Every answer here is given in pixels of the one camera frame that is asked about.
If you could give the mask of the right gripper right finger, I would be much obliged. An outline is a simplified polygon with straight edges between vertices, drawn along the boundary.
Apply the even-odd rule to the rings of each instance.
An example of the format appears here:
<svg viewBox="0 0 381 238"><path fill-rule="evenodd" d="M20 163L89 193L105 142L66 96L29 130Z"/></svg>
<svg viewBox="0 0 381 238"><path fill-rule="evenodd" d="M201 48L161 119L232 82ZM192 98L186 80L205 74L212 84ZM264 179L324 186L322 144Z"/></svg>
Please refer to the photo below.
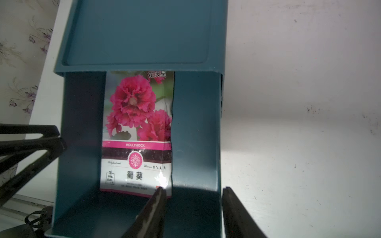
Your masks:
<svg viewBox="0 0 381 238"><path fill-rule="evenodd" d="M222 210L227 238L266 238L231 187L223 189Z"/></svg>

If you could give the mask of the teal drawer cabinet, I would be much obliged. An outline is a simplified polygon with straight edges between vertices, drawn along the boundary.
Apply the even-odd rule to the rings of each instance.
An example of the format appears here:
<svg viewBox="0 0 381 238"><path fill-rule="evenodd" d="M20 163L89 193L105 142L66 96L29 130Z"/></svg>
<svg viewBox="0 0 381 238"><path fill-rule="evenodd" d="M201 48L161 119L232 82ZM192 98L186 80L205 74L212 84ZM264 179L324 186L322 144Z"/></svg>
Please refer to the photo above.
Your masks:
<svg viewBox="0 0 381 238"><path fill-rule="evenodd" d="M55 73L223 74L227 1L73 1Z"/></svg>

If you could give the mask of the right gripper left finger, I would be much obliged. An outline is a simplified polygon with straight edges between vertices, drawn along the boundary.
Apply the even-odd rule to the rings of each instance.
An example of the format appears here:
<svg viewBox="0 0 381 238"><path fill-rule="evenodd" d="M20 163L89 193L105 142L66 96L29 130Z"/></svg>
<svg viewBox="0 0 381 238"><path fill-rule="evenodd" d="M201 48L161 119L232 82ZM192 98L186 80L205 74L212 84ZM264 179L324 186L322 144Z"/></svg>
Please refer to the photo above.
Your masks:
<svg viewBox="0 0 381 238"><path fill-rule="evenodd" d="M166 204L166 190L159 187L122 238L162 238Z"/></svg>

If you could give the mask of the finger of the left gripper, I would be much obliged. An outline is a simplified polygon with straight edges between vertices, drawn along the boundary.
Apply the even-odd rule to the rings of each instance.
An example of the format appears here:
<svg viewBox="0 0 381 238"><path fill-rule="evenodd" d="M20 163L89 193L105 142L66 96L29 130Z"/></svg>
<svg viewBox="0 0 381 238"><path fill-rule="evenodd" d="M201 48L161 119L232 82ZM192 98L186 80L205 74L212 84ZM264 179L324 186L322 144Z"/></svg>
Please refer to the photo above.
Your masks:
<svg viewBox="0 0 381 238"><path fill-rule="evenodd" d="M58 158L66 148L66 143L61 137L2 141L1 156L4 156L4 159L1 161L1 173L37 151L45 151L45 153L1 185L1 206Z"/></svg>
<svg viewBox="0 0 381 238"><path fill-rule="evenodd" d="M40 138L60 136L56 126L1 124L1 140L24 140L27 134L40 134Z"/></svg>

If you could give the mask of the pink hollyhock seed bag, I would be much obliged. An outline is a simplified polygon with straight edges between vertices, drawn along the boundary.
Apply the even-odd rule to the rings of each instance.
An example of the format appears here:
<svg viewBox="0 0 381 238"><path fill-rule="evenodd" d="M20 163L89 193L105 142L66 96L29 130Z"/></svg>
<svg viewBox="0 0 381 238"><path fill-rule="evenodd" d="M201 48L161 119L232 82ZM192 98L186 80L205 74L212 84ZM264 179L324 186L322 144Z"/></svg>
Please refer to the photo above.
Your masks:
<svg viewBox="0 0 381 238"><path fill-rule="evenodd" d="M106 74L100 190L172 195L172 71Z"/></svg>

